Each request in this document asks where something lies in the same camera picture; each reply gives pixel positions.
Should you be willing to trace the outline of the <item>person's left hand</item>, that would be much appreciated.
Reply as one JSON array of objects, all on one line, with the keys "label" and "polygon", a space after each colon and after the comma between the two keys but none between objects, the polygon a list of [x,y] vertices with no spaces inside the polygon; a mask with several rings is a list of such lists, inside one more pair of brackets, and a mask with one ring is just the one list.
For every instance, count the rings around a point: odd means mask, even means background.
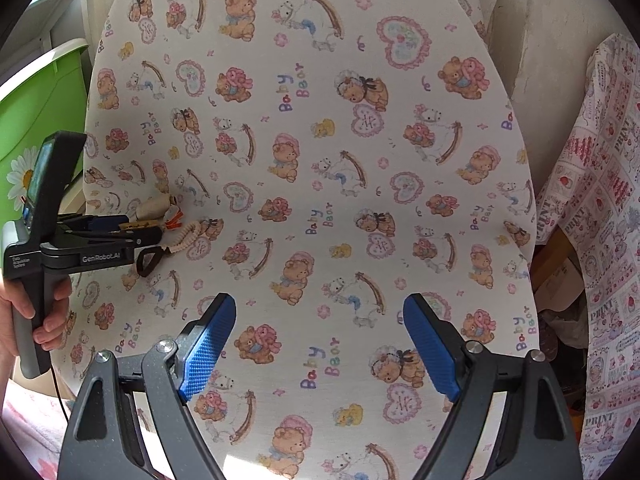
[{"label": "person's left hand", "polygon": [[56,276],[51,310],[32,328],[37,311],[25,287],[20,281],[1,280],[1,350],[20,356],[34,344],[44,351],[60,348],[71,293],[70,278]]}]

